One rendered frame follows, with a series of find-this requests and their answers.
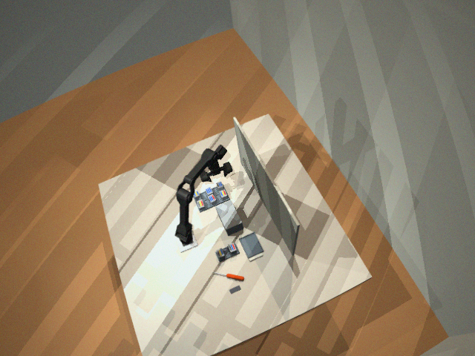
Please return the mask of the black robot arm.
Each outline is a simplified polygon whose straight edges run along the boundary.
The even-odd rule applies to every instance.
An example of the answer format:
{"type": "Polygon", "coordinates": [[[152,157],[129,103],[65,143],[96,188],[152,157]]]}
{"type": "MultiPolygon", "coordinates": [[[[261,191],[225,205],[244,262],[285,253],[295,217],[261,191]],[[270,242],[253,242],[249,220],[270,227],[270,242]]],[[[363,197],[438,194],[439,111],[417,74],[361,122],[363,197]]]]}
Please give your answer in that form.
{"type": "Polygon", "coordinates": [[[227,150],[223,145],[219,145],[215,151],[207,148],[201,154],[200,161],[192,168],[192,170],[184,176],[183,182],[177,189],[177,201],[180,204],[180,223],[177,225],[175,237],[179,238],[183,246],[193,243],[192,223],[189,222],[189,203],[194,196],[195,180],[201,175],[206,167],[216,169],[219,165],[218,159],[222,160],[227,150]],[[183,189],[183,185],[189,184],[190,192],[183,189]]]}

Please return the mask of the grey flat panel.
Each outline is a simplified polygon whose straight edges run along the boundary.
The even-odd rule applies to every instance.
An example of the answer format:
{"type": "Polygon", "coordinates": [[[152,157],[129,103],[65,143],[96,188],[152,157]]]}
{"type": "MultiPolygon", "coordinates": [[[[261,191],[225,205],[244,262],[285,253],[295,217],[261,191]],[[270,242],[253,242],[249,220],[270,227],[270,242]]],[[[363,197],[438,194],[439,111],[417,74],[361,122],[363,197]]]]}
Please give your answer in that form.
{"type": "Polygon", "coordinates": [[[293,256],[298,240],[300,224],[290,210],[288,203],[267,171],[239,122],[235,117],[233,120],[240,154],[240,163],[293,256]]]}

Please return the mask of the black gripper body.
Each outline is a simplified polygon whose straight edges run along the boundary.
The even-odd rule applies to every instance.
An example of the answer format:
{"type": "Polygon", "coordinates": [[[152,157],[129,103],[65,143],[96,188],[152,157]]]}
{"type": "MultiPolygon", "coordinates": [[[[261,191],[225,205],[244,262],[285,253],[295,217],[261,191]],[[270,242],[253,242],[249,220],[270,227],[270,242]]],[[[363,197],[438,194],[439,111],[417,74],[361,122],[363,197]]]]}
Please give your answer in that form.
{"type": "Polygon", "coordinates": [[[226,173],[233,172],[230,162],[223,163],[222,167],[218,166],[216,169],[211,169],[210,168],[210,171],[211,172],[206,173],[206,171],[204,170],[201,173],[200,178],[201,178],[202,182],[207,181],[210,176],[215,176],[215,175],[221,174],[221,171],[225,171],[226,173]]]}

